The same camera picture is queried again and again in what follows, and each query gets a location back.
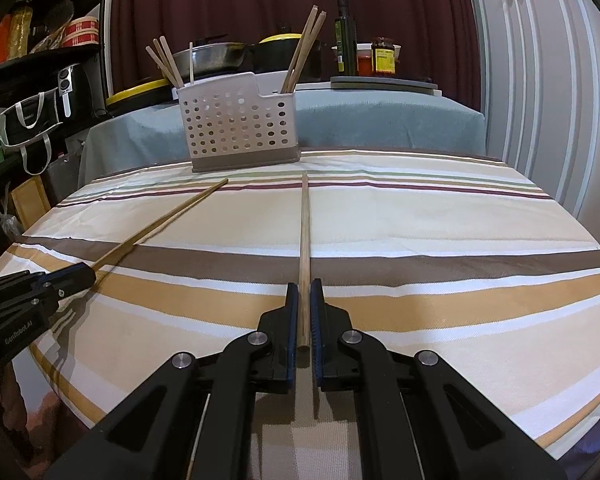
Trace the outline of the wooden chopstick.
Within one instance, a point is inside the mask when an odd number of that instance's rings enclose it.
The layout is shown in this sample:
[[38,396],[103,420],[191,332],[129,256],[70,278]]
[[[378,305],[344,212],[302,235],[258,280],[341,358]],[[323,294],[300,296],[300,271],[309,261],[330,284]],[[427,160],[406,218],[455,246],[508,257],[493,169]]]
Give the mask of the wooden chopstick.
[[158,59],[164,66],[164,76],[166,79],[170,80],[170,83],[173,84],[174,88],[178,88],[180,86],[178,84],[178,77],[174,74],[174,70],[170,61],[168,60],[168,57],[166,56],[166,52],[163,51],[161,42],[157,38],[154,38],[152,40],[152,44],[154,45],[154,50],[158,55]]
[[159,41],[160,41],[163,53],[166,55],[166,59],[168,60],[168,62],[170,64],[171,72],[176,81],[176,88],[178,88],[178,89],[183,88],[184,81],[181,77],[180,71],[178,70],[178,66],[176,66],[174,56],[173,56],[171,49],[169,47],[169,44],[168,44],[168,40],[166,40],[165,36],[160,36]]
[[159,67],[159,70],[161,70],[161,73],[163,74],[163,76],[166,77],[166,79],[168,81],[170,81],[170,83],[172,84],[172,86],[174,88],[176,88],[178,86],[178,83],[176,82],[175,77],[173,76],[173,74],[170,71],[170,68],[168,66],[166,66],[166,64],[163,63],[163,60],[160,58],[160,56],[154,51],[154,49],[152,47],[146,46],[145,47],[146,52],[148,53],[148,55],[151,57],[151,59],[156,63],[156,65]]
[[189,84],[193,85],[194,81],[195,81],[195,70],[194,70],[194,60],[193,60],[193,41],[189,41],[189,44],[188,44],[187,62],[188,62]]
[[301,226],[300,226],[300,268],[299,268],[299,321],[298,321],[298,348],[308,348],[310,345],[310,281],[311,281],[311,256],[310,256],[310,198],[309,178],[302,174],[301,179]]
[[110,249],[109,252],[106,252],[105,255],[92,263],[91,268],[94,272],[99,272],[104,266],[116,266],[127,254],[132,252],[133,248],[138,242],[150,237],[151,234],[158,231],[158,229],[164,228],[168,223],[178,218],[178,216],[184,214],[184,212],[189,211],[190,208],[193,208],[199,203],[203,202],[216,191],[219,191],[219,189],[224,185],[227,185],[227,183],[228,179],[225,178],[220,182],[211,185],[210,188],[206,188],[204,191],[196,194],[189,200],[186,200],[184,203],[179,204],[166,214],[163,214],[154,222],[151,222],[151,224],[148,224],[148,226],[145,226],[143,229],[131,235],[124,242],[117,244],[116,247]]

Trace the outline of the wooden chopstick crossed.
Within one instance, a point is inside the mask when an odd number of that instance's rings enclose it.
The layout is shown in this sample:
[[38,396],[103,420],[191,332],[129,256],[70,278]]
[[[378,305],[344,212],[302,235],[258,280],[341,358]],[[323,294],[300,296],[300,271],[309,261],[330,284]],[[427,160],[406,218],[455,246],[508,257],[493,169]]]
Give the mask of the wooden chopstick crossed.
[[[309,43],[304,47],[303,58],[302,58],[302,61],[300,64],[300,67],[302,68],[302,72],[303,72],[304,66],[306,65],[306,60],[308,59],[309,53],[310,53],[311,49],[313,48],[313,45],[315,44],[315,41],[317,40],[317,36],[320,33],[320,31],[324,25],[324,21],[326,21],[326,15],[327,15],[327,13],[325,11],[317,12],[317,18],[316,18],[316,21],[312,28]],[[300,76],[296,79],[296,82],[294,83],[294,89],[296,88],[296,85],[298,84]]]
[[296,50],[294,50],[294,55],[291,58],[282,88],[280,88],[280,92],[282,93],[294,92],[294,83],[302,72],[300,64],[303,58],[304,47],[309,43],[312,28],[317,18],[317,12],[318,7],[312,6],[308,18],[306,19],[306,24],[304,24],[300,39],[298,40]]

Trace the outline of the black white tote bag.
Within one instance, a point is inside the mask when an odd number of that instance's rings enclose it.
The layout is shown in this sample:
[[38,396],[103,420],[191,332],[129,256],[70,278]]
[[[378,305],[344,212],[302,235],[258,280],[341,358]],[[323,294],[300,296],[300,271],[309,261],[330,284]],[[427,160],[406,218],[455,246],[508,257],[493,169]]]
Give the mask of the black white tote bag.
[[20,155],[24,172],[37,177],[52,161],[50,137],[61,125],[57,90],[41,91],[0,111],[0,140],[7,153]]

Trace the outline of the grey-blue table cover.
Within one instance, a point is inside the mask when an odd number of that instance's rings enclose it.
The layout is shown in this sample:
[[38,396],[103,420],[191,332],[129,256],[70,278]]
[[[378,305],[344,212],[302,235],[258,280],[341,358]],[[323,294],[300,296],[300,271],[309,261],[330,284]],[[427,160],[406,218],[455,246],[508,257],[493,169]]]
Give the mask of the grey-blue table cover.
[[[396,148],[486,154],[483,114],[444,96],[381,90],[300,90],[296,125],[302,148]],[[88,132],[78,185],[125,170],[189,159],[178,104],[112,118]]]

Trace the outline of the yellow black round lid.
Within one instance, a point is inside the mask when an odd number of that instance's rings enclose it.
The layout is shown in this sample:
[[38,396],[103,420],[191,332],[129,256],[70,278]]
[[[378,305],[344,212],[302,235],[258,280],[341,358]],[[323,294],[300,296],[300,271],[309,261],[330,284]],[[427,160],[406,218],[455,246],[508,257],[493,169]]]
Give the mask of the yellow black round lid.
[[112,96],[108,96],[106,99],[106,107],[112,107],[119,105],[120,103],[129,102],[134,98],[143,98],[149,96],[151,93],[162,92],[166,93],[166,96],[171,96],[171,84],[166,78],[155,79],[148,82],[143,82],[129,89],[125,89],[114,93]]

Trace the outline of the black shelf unit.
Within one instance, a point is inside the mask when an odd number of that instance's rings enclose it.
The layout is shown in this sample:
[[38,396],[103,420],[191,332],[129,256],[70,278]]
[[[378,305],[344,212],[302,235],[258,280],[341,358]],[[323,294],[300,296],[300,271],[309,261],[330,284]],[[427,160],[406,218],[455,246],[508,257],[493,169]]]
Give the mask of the black shelf unit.
[[[50,137],[53,158],[38,178],[50,201],[76,189],[78,170],[59,166],[65,158],[76,160],[78,136],[106,118],[106,70],[102,56],[102,28],[106,0],[14,0],[6,14],[30,6],[33,11],[28,53],[0,64],[0,111],[38,92],[56,89],[62,125]],[[99,19],[99,44],[62,48],[68,24],[77,18]],[[0,211],[7,209],[10,193],[33,178],[23,170],[18,153],[7,153],[0,165]],[[0,255],[10,239],[0,223]]]

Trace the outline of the white perforated utensil holder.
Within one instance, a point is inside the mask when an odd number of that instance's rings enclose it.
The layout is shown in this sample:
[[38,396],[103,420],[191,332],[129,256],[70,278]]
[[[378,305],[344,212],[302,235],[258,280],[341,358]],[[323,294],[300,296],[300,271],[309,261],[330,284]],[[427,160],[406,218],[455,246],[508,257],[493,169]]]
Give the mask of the white perforated utensil holder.
[[296,162],[296,95],[270,93],[263,74],[201,79],[176,90],[195,172]]

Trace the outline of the red white round tin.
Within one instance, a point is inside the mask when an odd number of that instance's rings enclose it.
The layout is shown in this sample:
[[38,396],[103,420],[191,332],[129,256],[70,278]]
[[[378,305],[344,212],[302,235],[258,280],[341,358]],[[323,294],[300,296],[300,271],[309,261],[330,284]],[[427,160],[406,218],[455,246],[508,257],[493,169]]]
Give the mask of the red white round tin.
[[60,46],[62,48],[99,44],[99,19],[94,16],[77,18],[65,28]]

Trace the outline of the gold package on shelf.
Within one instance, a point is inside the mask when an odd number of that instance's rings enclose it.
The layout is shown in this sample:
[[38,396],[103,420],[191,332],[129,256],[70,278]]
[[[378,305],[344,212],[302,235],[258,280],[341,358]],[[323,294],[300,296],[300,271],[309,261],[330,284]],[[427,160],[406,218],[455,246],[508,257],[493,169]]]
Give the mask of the gold package on shelf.
[[28,53],[28,38],[33,11],[24,6],[12,14],[9,25],[7,59],[22,58]]

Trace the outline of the black pot yellow lid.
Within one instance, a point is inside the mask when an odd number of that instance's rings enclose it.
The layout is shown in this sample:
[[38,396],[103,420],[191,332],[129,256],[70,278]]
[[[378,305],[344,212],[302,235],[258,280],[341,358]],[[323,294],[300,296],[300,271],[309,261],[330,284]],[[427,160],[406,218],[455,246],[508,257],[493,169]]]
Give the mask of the black pot yellow lid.
[[[264,38],[254,44],[251,51],[253,71],[257,74],[286,72],[294,52],[298,47],[301,35],[294,32]],[[306,65],[299,79],[300,82],[320,81],[322,76],[322,50],[324,44],[316,40],[306,59]]]

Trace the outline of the grey cutting board tray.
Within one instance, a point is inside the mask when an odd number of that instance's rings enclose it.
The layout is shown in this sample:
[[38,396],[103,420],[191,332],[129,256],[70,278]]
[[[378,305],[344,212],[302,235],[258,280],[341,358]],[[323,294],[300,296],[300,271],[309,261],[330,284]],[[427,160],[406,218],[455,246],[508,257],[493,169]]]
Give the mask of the grey cutting board tray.
[[404,91],[442,96],[442,91],[436,84],[399,78],[333,76],[330,78],[330,86],[334,90]]

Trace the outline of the sauce jar yellow label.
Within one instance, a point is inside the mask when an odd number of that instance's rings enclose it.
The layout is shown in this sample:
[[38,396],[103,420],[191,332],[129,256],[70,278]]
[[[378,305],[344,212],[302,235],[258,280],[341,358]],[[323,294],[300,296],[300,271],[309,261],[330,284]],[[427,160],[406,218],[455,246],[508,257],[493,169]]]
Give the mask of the sauce jar yellow label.
[[390,38],[376,37],[373,40],[372,65],[375,76],[392,77],[396,74],[396,49]]

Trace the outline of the dark olive oil bottle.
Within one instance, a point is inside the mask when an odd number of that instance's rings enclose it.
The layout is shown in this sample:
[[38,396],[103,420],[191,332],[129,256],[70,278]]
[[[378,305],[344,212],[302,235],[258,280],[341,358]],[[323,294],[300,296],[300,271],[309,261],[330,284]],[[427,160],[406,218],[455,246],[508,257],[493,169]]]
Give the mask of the dark olive oil bottle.
[[343,76],[358,74],[358,45],[356,29],[349,1],[337,0],[338,16],[335,21],[338,72]]

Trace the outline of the white cabinet doors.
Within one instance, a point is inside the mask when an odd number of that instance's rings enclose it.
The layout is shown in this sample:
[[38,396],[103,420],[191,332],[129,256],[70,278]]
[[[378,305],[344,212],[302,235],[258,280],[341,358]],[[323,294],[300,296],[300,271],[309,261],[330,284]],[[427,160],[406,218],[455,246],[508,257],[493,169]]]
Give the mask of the white cabinet doors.
[[600,242],[600,9],[594,0],[471,0],[486,152]]

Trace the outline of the dark red curtain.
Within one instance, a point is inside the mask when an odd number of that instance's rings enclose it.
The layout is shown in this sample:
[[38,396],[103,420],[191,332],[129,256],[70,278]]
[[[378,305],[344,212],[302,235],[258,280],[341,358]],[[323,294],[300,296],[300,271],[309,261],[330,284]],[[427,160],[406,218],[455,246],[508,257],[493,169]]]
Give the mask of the dark red curtain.
[[[348,0],[358,41],[400,44],[398,74],[431,79],[445,96],[480,106],[479,43],[471,0]],[[166,36],[174,51],[222,35],[255,44],[288,27],[301,32],[311,6],[327,13],[320,39],[332,46],[337,0],[111,0],[110,58],[114,90],[158,76],[145,51]]]

